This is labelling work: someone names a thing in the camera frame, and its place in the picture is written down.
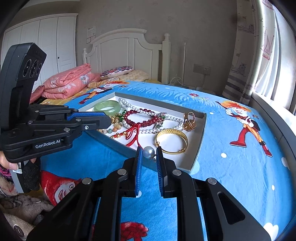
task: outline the pink blanket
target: pink blanket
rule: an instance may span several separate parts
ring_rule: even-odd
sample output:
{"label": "pink blanket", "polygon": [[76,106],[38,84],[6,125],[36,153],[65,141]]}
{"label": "pink blanket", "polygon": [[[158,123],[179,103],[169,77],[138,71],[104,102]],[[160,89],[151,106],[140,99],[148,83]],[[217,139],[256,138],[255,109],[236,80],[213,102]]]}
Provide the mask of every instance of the pink blanket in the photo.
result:
{"label": "pink blanket", "polygon": [[48,78],[44,88],[37,88],[31,95],[30,103],[43,96],[48,99],[67,99],[87,86],[100,81],[100,74],[91,73],[90,64],[83,64]]}

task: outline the blue gripper pad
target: blue gripper pad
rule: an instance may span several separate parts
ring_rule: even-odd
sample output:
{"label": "blue gripper pad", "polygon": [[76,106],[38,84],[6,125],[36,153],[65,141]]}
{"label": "blue gripper pad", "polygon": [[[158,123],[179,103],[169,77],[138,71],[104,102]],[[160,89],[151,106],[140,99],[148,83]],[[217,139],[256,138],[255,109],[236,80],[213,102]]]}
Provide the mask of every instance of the blue gripper pad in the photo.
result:
{"label": "blue gripper pad", "polygon": [[140,183],[141,183],[141,174],[142,174],[142,158],[143,158],[143,149],[138,146],[135,161],[137,161],[137,171],[135,176],[135,195],[138,196],[140,191]]}
{"label": "blue gripper pad", "polygon": [[73,118],[77,117],[85,117],[85,116],[106,116],[106,114],[103,111],[97,111],[97,112],[74,112],[72,115],[67,117],[67,120],[70,121]]}
{"label": "blue gripper pad", "polygon": [[159,153],[159,149],[156,149],[156,167],[157,167],[157,175],[158,175],[158,184],[160,195],[163,197],[163,172],[161,169],[160,160],[163,159],[163,156]]}

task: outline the white headboard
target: white headboard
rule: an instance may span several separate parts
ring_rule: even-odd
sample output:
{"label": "white headboard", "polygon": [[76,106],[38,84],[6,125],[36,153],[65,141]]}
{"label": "white headboard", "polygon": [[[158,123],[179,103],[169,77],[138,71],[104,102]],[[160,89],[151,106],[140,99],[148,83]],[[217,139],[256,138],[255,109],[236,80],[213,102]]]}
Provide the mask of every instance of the white headboard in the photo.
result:
{"label": "white headboard", "polygon": [[[128,65],[148,73],[149,79],[168,84],[170,35],[164,34],[162,44],[149,44],[144,37],[146,32],[144,29],[122,28],[102,34],[91,41],[90,53],[83,49],[83,63],[91,64],[92,71],[96,73]],[[160,50],[162,63],[159,63]],[[159,66],[161,80],[158,79]]]}

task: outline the blue bedsheet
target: blue bedsheet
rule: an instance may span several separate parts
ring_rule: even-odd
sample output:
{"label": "blue bedsheet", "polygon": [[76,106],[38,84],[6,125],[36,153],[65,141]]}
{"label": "blue bedsheet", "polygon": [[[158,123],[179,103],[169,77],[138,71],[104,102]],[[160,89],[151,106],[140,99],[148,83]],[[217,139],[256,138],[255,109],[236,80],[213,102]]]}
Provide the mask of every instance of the blue bedsheet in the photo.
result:
{"label": "blue bedsheet", "polygon": [[[262,226],[265,225],[272,239],[284,230],[295,214],[291,175],[277,140],[256,110],[242,105],[250,110],[248,119],[257,124],[254,128],[257,131],[260,129],[258,133],[272,157],[265,153],[263,143],[260,145],[251,131],[245,133],[245,148],[230,145],[230,142],[239,140],[239,134],[245,129],[243,121],[227,114],[226,108],[220,105],[225,103],[224,98],[178,87],[139,82],[111,88],[108,86],[108,89],[97,89],[98,94],[84,101],[85,104],[78,103],[86,96],[67,104],[79,109],[115,91],[207,113],[197,159],[199,170],[192,177],[201,180],[216,178]],[[72,149],[42,157],[41,169],[62,177],[90,177],[97,180],[122,167],[125,159],[124,155],[83,133],[73,142]],[[160,196],[155,171],[143,167],[140,190],[139,198],[123,199],[121,221],[142,223],[147,227],[149,230],[147,236],[142,237],[143,241],[177,240],[176,199],[163,199]]]}

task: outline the camera lens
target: camera lens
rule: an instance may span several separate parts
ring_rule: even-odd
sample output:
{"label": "camera lens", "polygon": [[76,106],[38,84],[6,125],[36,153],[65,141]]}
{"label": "camera lens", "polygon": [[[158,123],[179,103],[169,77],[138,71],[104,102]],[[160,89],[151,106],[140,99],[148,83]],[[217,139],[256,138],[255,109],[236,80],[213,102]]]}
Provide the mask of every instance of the camera lens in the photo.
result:
{"label": "camera lens", "polygon": [[35,72],[36,72],[37,65],[38,65],[38,60],[35,60],[35,62],[34,62],[34,64],[33,64],[33,67],[31,68],[31,72],[30,72],[30,77],[31,77],[31,78],[33,77],[33,75],[34,75]]}
{"label": "camera lens", "polygon": [[38,75],[40,73],[41,68],[42,68],[42,63],[38,66],[38,69],[36,71],[36,75]]}
{"label": "camera lens", "polygon": [[25,76],[27,75],[27,73],[29,72],[29,69],[30,69],[30,67],[31,67],[31,62],[32,62],[32,61],[29,59],[29,60],[27,61],[27,63],[25,64],[24,71],[23,71],[23,73],[22,73],[23,77],[25,77]]}

